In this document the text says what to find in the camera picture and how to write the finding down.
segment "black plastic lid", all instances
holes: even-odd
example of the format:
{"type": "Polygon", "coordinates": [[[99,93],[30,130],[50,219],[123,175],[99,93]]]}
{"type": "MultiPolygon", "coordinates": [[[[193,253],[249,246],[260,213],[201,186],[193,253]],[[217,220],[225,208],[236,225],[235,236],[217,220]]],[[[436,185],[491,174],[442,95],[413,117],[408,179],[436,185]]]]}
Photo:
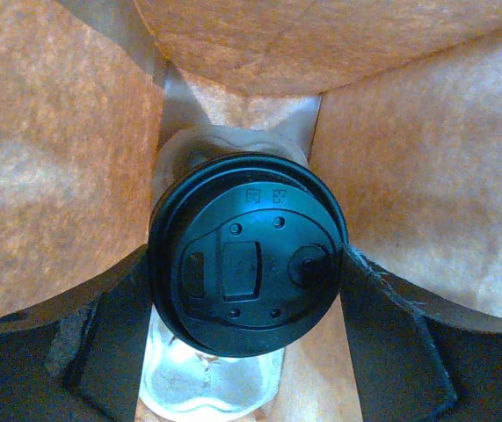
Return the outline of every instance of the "black plastic lid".
{"type": "Polygon", "coordinates": [[[337,296],[346,224],[326,185],[283,158],[245,153],[201,165],[156,204],[150,282],[160,317],[217,356],[297,340],[337,296]]]}

